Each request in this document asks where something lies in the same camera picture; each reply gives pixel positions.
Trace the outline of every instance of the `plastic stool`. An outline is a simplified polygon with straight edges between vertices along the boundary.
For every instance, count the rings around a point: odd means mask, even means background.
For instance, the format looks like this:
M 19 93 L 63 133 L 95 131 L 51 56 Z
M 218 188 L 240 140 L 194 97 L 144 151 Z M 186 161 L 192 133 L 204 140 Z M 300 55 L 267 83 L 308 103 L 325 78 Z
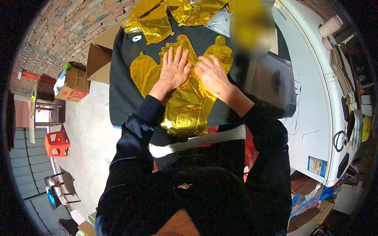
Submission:
M 68 157 L 68 153 L 64 154 L 66 148 L 71 147 L 71 143 L 68 141 L 68 137 L 65 130 L 48 133 L 45 137 L 45 147 L 48 156 L 51 157 Z M 58 154 L 53 154 L 53 150 L 56 149 Z

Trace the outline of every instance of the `white cup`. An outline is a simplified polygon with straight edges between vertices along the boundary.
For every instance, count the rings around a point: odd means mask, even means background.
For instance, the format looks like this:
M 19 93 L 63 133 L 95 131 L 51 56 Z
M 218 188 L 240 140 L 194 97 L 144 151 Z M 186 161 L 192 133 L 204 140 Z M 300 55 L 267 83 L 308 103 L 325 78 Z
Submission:
M 342 20 L 338 15 L 333 16 L 331 19 L 329 19 L 324 25 L 319 27 L 319 33 L 320 35 L 325 38 L 327 36 L 330 36 L 337 30 L 341 29 L 341 26 L 343 25 Z

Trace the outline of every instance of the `green cloth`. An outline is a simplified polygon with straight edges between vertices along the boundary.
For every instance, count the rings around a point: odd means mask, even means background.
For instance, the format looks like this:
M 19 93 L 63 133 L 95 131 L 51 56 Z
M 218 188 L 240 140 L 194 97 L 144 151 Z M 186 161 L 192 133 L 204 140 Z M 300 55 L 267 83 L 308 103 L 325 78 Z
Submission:
M 71 64 L 69 64 L 69 63 L 65 63 L 65 64 L 63 65 L 63 70 L 64 70 L 64 72 L 67 72 L 67 70 L 70 69 L 71 67 L 72 67 Z

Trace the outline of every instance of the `hand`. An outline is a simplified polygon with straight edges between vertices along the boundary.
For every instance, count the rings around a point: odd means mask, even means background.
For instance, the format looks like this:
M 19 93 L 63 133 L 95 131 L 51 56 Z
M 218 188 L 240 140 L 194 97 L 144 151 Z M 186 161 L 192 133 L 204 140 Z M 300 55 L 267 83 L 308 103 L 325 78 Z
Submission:
M 185 50 L 183 56 L 183 48 L 179 46 L 176 55 L 173 57 L 174 50 L 169 48 L 169 52 L 164 53 L 163 67 L 161 69 L 160 78 L 153 86 L 149 95 L 163 101 L 167 93 L 182 85 L 188 78 L 192 64 L 186 64 L 189 56 L 189 50 Z
M 206 57 L 200 56 L 198 59 L 201 61 L 195 66 L 195 71 L 200 77 L 203 86 L 214 96 L 227 103 L 227 99 L 235 89 L 235 86 L 228 80 L 218 58 L 214 55 L 209 55 L 209 57 L 214 63 Z
M 254 103 L 231 84 L 218 58 L 214 55 L 209 55 L 209 57 L 214 63 L 201 56 L 198 57 L 201 61 L 195 66 L 195 71 L 203 86 L 243 117 L 254 106 Z

